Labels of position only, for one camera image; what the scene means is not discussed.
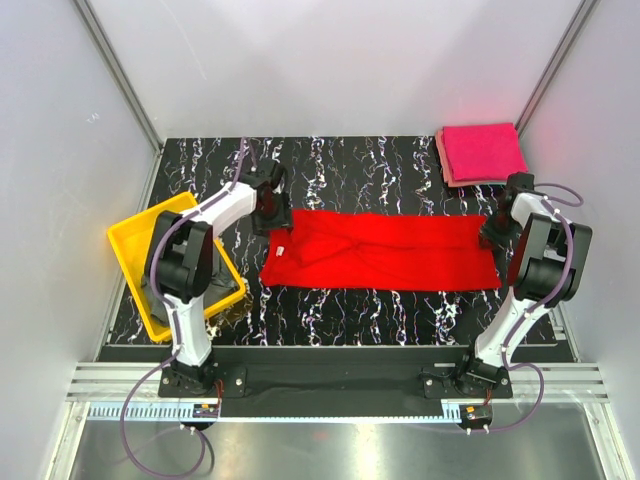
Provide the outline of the red t-shirt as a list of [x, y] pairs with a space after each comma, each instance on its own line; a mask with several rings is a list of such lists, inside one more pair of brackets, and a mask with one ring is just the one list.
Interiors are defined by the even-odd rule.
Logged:
[[266, 286], [467, 292], [500, 287], [481, 247], [484, 219], [347, 214], [297, 209], [292, 229], [271, 233]]

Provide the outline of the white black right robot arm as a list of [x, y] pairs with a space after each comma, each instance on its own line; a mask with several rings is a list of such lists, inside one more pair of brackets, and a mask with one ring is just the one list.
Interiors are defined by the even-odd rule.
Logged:
[[560, 201], [537, 192], [534, 176], [510, 175], [498, 210], [480, 229], [479, 240], [496, 247], [515, 226], [522, 228], [507, 272], [507, 296], [487, 329], [454, 371], [466, 396], [482, 395], [509, 382], [509, 363], [529, 330], [579, 288], [593, 229], [567, 220]]

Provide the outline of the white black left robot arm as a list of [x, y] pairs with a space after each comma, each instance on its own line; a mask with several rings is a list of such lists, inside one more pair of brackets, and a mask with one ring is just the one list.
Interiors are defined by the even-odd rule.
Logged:
[[206, 201], [179, 213], [161, 212], [154, 225], [144, 275], [164, 307], [172, 335], [165, 363], [196, 396], [215, 386], [213, 348], [205, 327], [204, 297], [214, 277], [214, 240], [244, 217], [266, 237], [293, 227], [287, 169], [277, 160], [239, 171]]

